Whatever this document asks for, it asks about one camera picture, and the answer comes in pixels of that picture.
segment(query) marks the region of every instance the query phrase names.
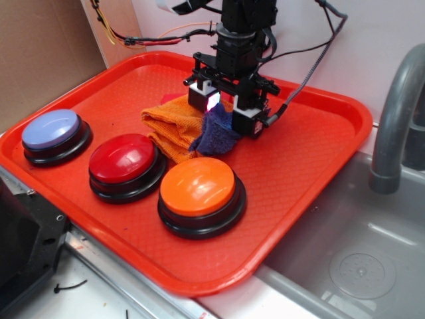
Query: sink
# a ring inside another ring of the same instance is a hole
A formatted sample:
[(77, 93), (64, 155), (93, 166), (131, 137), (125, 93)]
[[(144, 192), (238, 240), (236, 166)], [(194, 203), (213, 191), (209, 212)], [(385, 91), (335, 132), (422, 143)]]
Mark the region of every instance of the sink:
[(356, 153), (256, 276), (320, 318), (425, 318), (425, 175), (379, 195), (370, 164)]

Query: black machine part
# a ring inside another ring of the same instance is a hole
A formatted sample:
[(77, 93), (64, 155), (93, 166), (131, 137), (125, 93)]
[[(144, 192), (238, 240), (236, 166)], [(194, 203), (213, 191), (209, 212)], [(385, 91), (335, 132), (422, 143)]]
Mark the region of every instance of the black machine part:
[(43, 196), (13, 195), (0, 178), (0, 318), (55, 273), (68, 225)]
[[(197, 1), (189, 1), (193, 7), (203, 7)], [(243, 136), (257, 138), (262, 131), (262, 119), (268, 115), (267, 94), (280, 92), (272, 80), (255, 72), (264, 62), (265, 50), (276, 40), (270, 30), (276, 24), (278, 9), (276, 0), (223, 0), (221, 23), (217, 25), (217, 44), (212, 48), (216, 55), (195, 53), (192, 76), (183, 83), (187, 86), (197, 82), (197, 91), (189, 89), (189, 104), (200, 109), (193, 98), (205, 91), (204, 83), (235, 97), (232, 129)]]

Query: purple cloth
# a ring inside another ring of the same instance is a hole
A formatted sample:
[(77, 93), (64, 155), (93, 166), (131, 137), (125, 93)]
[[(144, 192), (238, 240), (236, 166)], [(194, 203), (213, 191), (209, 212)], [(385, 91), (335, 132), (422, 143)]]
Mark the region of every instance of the purple cloth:
[(241, 135), (232, 130), (232, 113), (226, 112), (224, 105), (217, 105), (205, 112), (201, 135), (193, 141), (189, 150), (198, 151), (204, 156), (229, 152)]

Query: tray rim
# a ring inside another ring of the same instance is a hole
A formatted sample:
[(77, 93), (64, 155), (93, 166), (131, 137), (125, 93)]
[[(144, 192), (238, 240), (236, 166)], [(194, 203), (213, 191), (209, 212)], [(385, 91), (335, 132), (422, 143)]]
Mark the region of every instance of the tray rim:
[[(178, 60), (179, 64), (175, 65), (171, 63), (170, 61), (172, 60)], [(248, 278), (257, 269), (265, 256), (285, 235), (286, 231), (288, 231), (288, 229), (302, 215), (302, 212), (307, 209), (308, 205), (321, 193), (323, 188), (325, 188), (325, 186), (333, 179), (338, 171), (356, 152), (357, 148), (367, 138), (373, 126), (372, 116), (369, 110), (363, 104), (353, 98), (306, 86), (299, 94), (299, 96), (294, 99), (294, 101), (300, 104), (308, 105), (308, 102), (312, 101), (314, 98), (315, 106), (312, 107), (322, 110), (325, 109), (327, 112), (330, 112), (329, 109), (321, 107), (321, 105), (324, 103), (320, 103), (320, 101), (333, 99), (346, 104), (347, 108), (336, 108), (332, 110), (331, 113), (338, 114), (348, 119), (348, 121), (352, 123), (355, 130), (354, 138), (349, 141), (349, 143), (335, 158), (333, 158), (333, 161), (329, 164), (328, 168), (320, 174), (315, 182), (310, 185), (309, 189), (300, 197), (299, 201), (286, 213), (286, 217), (292, 217), (291, 221), (288, 222), (287, 219), (284, 221), (280, 220), (280, 222), (273, 228), (267, 238), (262, 243), (259, 243), (258, 248), (252, 251), (251, 255), (247, 258), (246, 263), (242, 263), (242, 266), (236, 269), (233, 273), (216, 280), (211, 280), (208, 282), (183, 282), (172, 276), (170, 272), (163, 269), (160, 265), (153, 265), (150, 262), (149, 257), (141, 254), (138, 250), (133, 249), (133, 247), (126, 245), (124, 241), (121, 240), (118, 236), (107, 231), (105, 232), (104, 229), (106, 229), (106, 227), (99, 225), (95, 218), (91, 218), (91, 216), (85, 213), (77, 205), (61, 197), (57, 191), (50, 189), (47, 185), (35, 179), (29, 172), (23, 170), (21, 166), (6, 156), (7, 147), (10, 146), (12, 140), (14, 141), (13, 146), (16, 146), (17, 141), (13, 138), (13, 136), (16, 134), (20, 136), (23, 128), (37, 116), (57, 108), (64, 108), (62, 104), (66, 104), (68, 99), (71, 99), (68, 108), (72, 108), (75, 104), (81, 102), (81, 100), (89, 96), (91, 92), (97, 92), (96, 88), (98, 89), (100, 86), (105, 87), (105, 85), (101, 85), (100, 83), (107, 82), (108, 80), (117, 80), (121, 76), (127, 74), (129, 70), (151, 64), (170, 66), (177, 70), (191, 70), (193, 67), (193, 59), (191, 57), (182, 56), (177, 53), (170, 53), (167, 51), (153, 51), (137, 54), (121, 61), (117, 65), (101, 72), (98, 76), (91, 78), (60, 98), (47, 104), (45, 107), (26, 117), (24, 120), (20, 121), (7, 130), (0, 137), (0, 154), (2, 155), (0, 157), (0, 165), (12, 173), (16, 178), (20, 179), (23, 183), (27, 184), (30, 188), (35, 189), (40, 194), (47, 197), (59, 209), (63, 211), (78, 211), (80, 218), (78, 219), (78, 222), (73, 221), (73, 223), (85, 231), (89, 230), (89, 235), (100, 241), (108, 249), (113, 251), (119, 257), (123, 258), (126, 262), (131, 264), (138, 271), (148, 276), (152, 281), (159, 284), (163, 288), (176, 294), (188, 297), (216, 294), (226, 288), (233, 286), (237, 282)], [(288, 96), (290, 92), (298, 87), (298, 84), (293, 82), (275, 78), (273, 78), (273, 80), (281, 88), (281, 93), (279, 95), (280, 98)], [(81, 96), (79, 96), (80, 101), (73, 99), (74, 96), (79, 94), (81, 94)], [(137, 258), (136, 261), (130, 261), (129, 256), (133, 256), (134, 254), (138, 255), (139, 258)]]

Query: orange cloth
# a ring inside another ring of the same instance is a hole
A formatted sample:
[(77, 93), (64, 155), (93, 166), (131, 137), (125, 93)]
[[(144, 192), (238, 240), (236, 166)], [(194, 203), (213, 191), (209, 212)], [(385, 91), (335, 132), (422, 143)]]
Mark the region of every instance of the orange cloth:
[(202, 133), (203, 113), (189, 105), (187, 95), (141, 112), (141, 121), (154, 129), (147, 136), (176, 163), (201, 157), (189, 146)]

